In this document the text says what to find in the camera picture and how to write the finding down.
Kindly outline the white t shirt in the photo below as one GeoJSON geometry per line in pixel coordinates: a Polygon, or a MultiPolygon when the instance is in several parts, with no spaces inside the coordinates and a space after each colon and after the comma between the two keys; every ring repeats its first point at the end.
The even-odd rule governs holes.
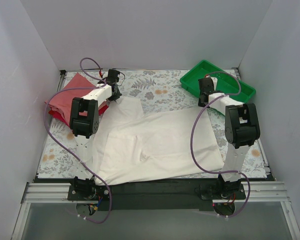
{"type": "Polygon", "coordinates": [[[218,171],[224,165],[208,113],[200,107],[144,114],[137,98],[109,104],[92,145],[98,185],[218,171]]]}

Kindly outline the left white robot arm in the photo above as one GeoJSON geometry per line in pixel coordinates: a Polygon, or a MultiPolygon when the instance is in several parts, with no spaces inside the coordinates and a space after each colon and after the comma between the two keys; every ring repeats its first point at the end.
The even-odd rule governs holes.
{"type": "Polygon", "coordinates": [[[92,147],[100,124],[99,110],[107,108],[108,102],[115,101],[122,95],[118,86],[120,74],[118,70],[110,69],[106,77],[93,85],[77,73],[66,85],[81,91],[72,99],[69,127],[76,142],[73,156],[85,169],[93,163],[92,147]]]}

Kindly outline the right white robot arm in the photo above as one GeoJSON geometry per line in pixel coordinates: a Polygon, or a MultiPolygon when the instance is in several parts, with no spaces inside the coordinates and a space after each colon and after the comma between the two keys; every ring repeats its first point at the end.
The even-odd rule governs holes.
{"type": "Polygon", "coordinates": [[[250,147],[260,137],[256,106],[236,101],[216,90],[217,81],[208,76],[198,80],[198,105],[211,107],[225,116],[224,134],[228,142],[224,165],[216,182],[201,190],[204,200],[233,198],[243,191],[240,172],[250,147]]]}

